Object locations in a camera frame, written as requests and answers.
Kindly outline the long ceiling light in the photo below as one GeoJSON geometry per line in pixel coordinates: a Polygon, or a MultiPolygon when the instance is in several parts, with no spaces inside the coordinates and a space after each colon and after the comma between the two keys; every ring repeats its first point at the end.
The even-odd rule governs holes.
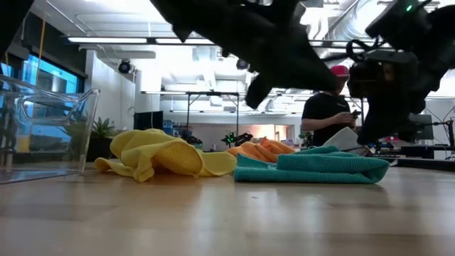
{"type": "Polygon", "coordinates": [[[106,43],[106,44],[147,44],[146,38],[103,38],[103,37],[69,37],[71,43],[106,43]]]}

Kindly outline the yellow microfiber towel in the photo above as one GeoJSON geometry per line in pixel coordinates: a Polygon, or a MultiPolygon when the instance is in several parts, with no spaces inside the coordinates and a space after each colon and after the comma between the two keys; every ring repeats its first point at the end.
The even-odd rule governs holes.
{"type": "Polygon", "coordinates": [[[122,132],[113,138],[109,148],[119,161],[99,157],[95,168],[131,177],[140,183],[163,172],[194,178],[225,176],[232,174],[237,165],[232,154],[205,153],[160,129],[122,132]]]}

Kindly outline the dark computer monitor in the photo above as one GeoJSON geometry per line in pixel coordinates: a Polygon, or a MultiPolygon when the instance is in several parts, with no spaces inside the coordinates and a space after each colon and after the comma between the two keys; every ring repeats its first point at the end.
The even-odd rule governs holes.
{"type": "Polygon", "coordinates": [[[416,140],[433,140],[433,121],[429,114],[411,114],[409,120],[416,127],[416,140]]]}

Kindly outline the clear plastic bin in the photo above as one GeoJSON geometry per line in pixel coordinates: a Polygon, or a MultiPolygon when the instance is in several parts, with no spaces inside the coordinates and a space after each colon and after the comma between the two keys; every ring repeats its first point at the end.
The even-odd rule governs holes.
{"type": "Polygon", "coordinates": [[[81,174],[99,94],[62,94],[0,75],[0,184],[81,174]]]}

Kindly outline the teal microfiber towel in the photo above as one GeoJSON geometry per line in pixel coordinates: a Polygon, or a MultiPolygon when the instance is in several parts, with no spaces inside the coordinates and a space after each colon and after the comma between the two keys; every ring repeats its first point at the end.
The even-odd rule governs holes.
{"type": "Polygon", "coordinates": [[[246,183],[361,183],[381,181],[390,163],[320,146],[292,154],[280,154],[275,163],[237,157],[234,180],[246,183]]]}

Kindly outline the succulent in dark pot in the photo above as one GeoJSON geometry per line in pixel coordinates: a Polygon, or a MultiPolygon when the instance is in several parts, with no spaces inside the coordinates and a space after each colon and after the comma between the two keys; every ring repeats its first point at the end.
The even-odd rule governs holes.
{"type": "Polygon", "coordinates": [[[116,134],[114,122],[110,118],[102,120],[99,117],[92,126],[87,161],[93,162],[98,158],[109,159],[112,155],[110,144],[116,134]]]}

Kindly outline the grey microfiber towel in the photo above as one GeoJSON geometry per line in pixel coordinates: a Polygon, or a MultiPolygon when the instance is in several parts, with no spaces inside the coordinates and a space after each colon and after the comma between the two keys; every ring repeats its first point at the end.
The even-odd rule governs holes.
{"type": "Polygon", "coordinates": [[[334,146],[340,151],[347,153],[357,154],[360,156],[367,156],[371,151],[366,146],[360,145],[357,142],[358,135],[349,127],[344,127],[330,139],[328,139],[323,146],[334,146]]]}

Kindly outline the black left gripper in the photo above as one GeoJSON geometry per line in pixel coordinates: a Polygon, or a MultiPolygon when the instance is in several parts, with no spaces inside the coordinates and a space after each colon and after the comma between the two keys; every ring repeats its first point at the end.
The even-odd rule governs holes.
{"type": "Polygon", "coordinates": [[[261,75],[252,80],[245,96],[246,105],[254,110],[268,96],[273,84],[319,91],[338,87],[336,76],[309,45],[306,26],[300,23],[281,27],[268,21],[224,21],[220,46],[261,75]]]}

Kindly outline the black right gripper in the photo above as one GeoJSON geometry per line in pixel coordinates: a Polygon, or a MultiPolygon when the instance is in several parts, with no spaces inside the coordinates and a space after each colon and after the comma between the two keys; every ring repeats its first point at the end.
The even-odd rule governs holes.
{"type": "Polygon", "coordinates": [[[396,119],[407,119],[398,138],[415,142],[422,138],[423,114],[410,114],[410,98],[416,91],[419,61],[413,53],[371,51],[369,63],[375,66],[369,110],[357,143],[366,145],[397,132],[396,119]]]}

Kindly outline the orange microfiber towel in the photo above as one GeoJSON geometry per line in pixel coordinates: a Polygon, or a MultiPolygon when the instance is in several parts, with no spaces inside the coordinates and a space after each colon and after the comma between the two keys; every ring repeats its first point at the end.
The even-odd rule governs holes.
{"type": "Polygon", "coordinates": [[[233,156],[241,154],[251,159],[276,163],[280,154],[292,154],[295,150],[284,143],[263,137],[259,143],[245,142],[227,149],[226,152],[233,156]]]}

